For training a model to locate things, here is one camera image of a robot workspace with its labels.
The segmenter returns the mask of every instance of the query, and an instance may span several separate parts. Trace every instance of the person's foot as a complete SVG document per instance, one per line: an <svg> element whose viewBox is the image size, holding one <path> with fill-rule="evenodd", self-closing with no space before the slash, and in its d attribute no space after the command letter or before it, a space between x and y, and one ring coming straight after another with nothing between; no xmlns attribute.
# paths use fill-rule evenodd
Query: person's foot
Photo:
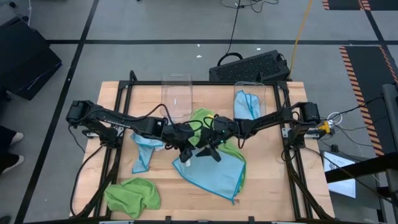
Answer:
<svg viewBox="0 0 398 224"><path fill-rule="evenodd" d="M11 221L11 216L6 215L0 218L0 224L9 224Z"/></svg>
<svg viewBox="0 0 398 224"><path fill-rule="evenodd" d="M22 133L17 133L17 134L15 134L15 136L12 138L11 144L15 144L15 143L19 142L20 140L22 140L23 138L24 138L24 134L22 134Z"/></svg>
<svg viewBox="0 0 398 224"><path fill-rule="evenodd" d="M15 155L11 153L7 153L6 155L1 156L1 167L0 167L0 174L5 174L6 172L10 171L11 169L17 167L21 164L25 157L20 155Z"/></svg>

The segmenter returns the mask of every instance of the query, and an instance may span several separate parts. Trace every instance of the microfiber cloth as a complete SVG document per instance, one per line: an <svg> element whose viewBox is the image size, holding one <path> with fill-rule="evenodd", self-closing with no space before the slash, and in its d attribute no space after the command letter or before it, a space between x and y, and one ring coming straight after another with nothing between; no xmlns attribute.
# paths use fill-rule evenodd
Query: microfiber cloth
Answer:
<svg viewBox="0 0 398 224"><path fill-rule="evenodd" d="M155 184L142 178L109 185L105 190L105 200L111 211L124 212L131 218L139 218L144 208L160 208L160 197Z"/></svg>
<svg viewBox="0 0 398 224"><path fill-rule="evenodd" d="M156 147L163 147L163 142L153 139L146 139L136 133L133 133L131 138L137 143L139 153L139 158L136 159L136 162L132 167L132 173L137 174L140 172L147 172L149 169L149 161L152 157L154 149Z"/></svg>
<svg viewBox="0 0 398 224"><path fill-rule="evenodd" d="M193 116L192 116L191 120L199 120L199 121L204 122L203 119L205 117L214 116L214 114L215 113L212 110L209 110L206 108L200 108L193 112ZM192 122L192 123L190 123L190 126L192 129L196 130L200 127L200 124L198 122ZM189 139L190 143L193 146L196 146L199 143L200 133L201 133L200 130L195 131L195 135ZM231 139L227 140L224 144L220 144L218 146L218 150L221 152L224 152L230 156L238 158L240 161L243 161L244 164L246 164L246 160L244 159L242 152L233 144ZM245 167L243 169L243 173L241 176L240 186L239 186L239 190L238 190L239 192L243 189L244 181L246 180L246 168Z"/></svg>
<svg viewBox="0 0 398 224"><path fill-rule="evenodd" d="M256 119L261 116L258 96L246 94L243 90L235 93L234 117L239 119Z"/></svg>
<svg viewBox="0 0 398 224"><path fill-rule="evenodd" d="M193 185L227 198L234 204L234 197L239 192L245 165L243 161L227 153L220 151L219 154L221 157L219 162L210 156L196 157L194 155L190 159L189 167L179 158L174 160L173 166L184 179Z"/></svg>

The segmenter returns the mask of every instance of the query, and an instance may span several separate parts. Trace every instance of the wooden table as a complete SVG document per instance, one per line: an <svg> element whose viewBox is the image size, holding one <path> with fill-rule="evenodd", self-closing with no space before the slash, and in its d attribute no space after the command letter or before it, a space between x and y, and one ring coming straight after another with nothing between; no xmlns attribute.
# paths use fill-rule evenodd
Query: wooden table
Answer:
<svg viewBox="0 0 398 224"><path fill-rule="evenodd" d="M303 83L290 82L290 101L306 101ZM118 82L102 83L98 104L113 110ZM193 109L209 108L215 113L229 118L233 117L234 86L193 86ZM142 116L157 106L161 101L161 86L135 85L129 115ZM266 111L276 110L273 88L267 87ZM157 110L153 116L161 116ZM294 212L290 196L286 165L280 154L283 150L280 126L259 131L248 139L242 149L246 158L246 183L243 191L235 197L235 205L229 200L202 190L182 179L173 168L172 161L179 151L162 150L154 152L148 172L132 174L134 161L138 158L136 143L130 138L131 130L126 130L118 183L132 178L142 177L157 186L161 198L160 210L145 209L141 220L164 220L170 215L172 220L236 220L247 221L254 216L256 221L293 221ZM307 139L307 147L318 150L316 140ZM86 147L86 159L99 146L98 138L89 139ZM98 188L105 150L95 155L81 172L75 192L73 206L76 212L82 210ZM313 152L302 150L302 161L309 191L325 211L334 217L328 186L323 171L322 160ZM301 216L305 217L302 194L297 187ZM113 220L131 219L121 212L112 213Z"/></svg>

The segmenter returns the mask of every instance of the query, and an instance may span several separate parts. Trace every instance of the light blue towel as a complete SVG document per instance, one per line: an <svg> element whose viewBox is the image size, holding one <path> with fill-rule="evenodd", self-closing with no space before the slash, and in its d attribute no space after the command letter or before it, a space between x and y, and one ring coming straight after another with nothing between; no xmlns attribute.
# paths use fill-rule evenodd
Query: light blue towel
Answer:
<svg viewBox="0 0 398 224"><path fill-rule="evenodd" d="M238 193L245 164L227 153L221 151L218 153L221 156L219 162L210 156L192 156L191 166L187 167L179 158L174 160L173 166L191 184L227 198L234 204L234 197Z"/></svg>
<svg viewBox="0 0 398 224"><path fill-rule="evenodd" d="M243 90L235 94L234 117L238 119L256 119L261 116L259 98L253 94L245 94Z"/></svg>
<svg viewBox="0 0 398 224"><path fill-rule="evenodd" d="M133 133L131 138L137 143L139 153L139 159L136 159L136 162L132 167L132 173L137 174L140 172L147 172L149 168L149 161L152 157L155 147L162 147L163 142L153 139L146 139L136 133Z"/></svg>

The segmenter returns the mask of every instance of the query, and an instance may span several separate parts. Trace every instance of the green towel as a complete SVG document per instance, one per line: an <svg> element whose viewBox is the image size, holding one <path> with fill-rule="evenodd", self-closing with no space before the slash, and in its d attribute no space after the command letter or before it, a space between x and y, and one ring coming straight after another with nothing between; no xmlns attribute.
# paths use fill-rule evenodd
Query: green towel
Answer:
<svg viewBox="0 0 398 224"><path fill-rule="evenodd" d="M207 125L205 124L203 119L206 118L208 115L214 116L214 112L209 109L200 108L193 112L193 116L192 116L191 120L200 120L203 122L204 127L207 127ZM206 119L206 122L207 122L207 124L210 125L211 119ZM198 122L192 122L192 123L190 123L190 126L192 129L195 130L200 127L200 124ZM200 140L200 133L201 133L200 130L195 131L195 135L189 139L189 142L192 145L196 146L198 144L198 142ZM243 161L246 164L246 160L244 159L242 152L233 144L231 139L227 140L224 144L220 144L218 146L218 150L225 152L225 153L229 154L230 156L238 158L239 160ZM241 191L243 189L245 180L246 180L246 166L242 173L242 181L241 181L241 185L239 186L239 191Z"/></svg>
<svg viewBox="0 0 398 224"><path fill-rule="evenodd" d="M153 210L160 208L155 184L142 178L109 185L105 190L105 200L111 211L124 212L131 218L139 218L145 207Z"/></svg>

